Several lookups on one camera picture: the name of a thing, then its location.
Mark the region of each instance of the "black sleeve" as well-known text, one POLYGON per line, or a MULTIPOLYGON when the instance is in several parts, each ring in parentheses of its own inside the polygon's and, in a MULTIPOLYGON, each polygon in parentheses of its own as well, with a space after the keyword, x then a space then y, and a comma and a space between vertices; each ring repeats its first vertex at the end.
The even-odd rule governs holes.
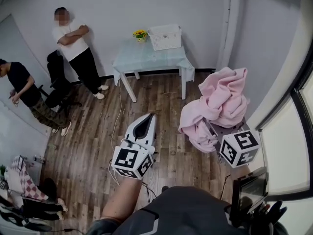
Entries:
POLYGON ((22 79, 27 80, 30 77, 28 70, 21 63, 17 63, 16 68, 18 76, 21 77, 22 79))
POLYGON ((92 224, 86 235, 111 235, 119 225, 113 219, 100 219, 92 224))

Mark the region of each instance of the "black t-shirt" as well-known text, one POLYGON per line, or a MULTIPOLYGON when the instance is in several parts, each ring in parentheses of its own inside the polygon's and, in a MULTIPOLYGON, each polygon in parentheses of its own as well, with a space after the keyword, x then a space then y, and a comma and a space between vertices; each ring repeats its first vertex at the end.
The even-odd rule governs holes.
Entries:
POLYGON ((228 223, 227 205, 201 189, 172 187, 121 225, 112 219, 95 221, 87 235, 247 235, 228 223))
MULTIPOLYGON (((13 85, 16 93, 19 93, 27 84, 30 76, 25 66, 19 62, 12 62, 8 78, 13 85)), ((41 98, 41 93, 35 85, 32 85, 26 92, 24 92, 20 99, 27 107, 34 106, 41 98)))

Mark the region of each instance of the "camouflage pants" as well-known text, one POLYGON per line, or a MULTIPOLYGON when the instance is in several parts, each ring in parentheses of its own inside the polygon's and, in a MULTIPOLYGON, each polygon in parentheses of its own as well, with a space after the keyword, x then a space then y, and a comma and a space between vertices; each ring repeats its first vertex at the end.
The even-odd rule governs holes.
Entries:
POLYGON ((69 125, 69 120, 65 117, 65 114, 51 110, 42 98, 39 99, 36 105, 29 107, 29 109, 40 123, 52 129, 58 129, 59 127, 63 129, 69 125))

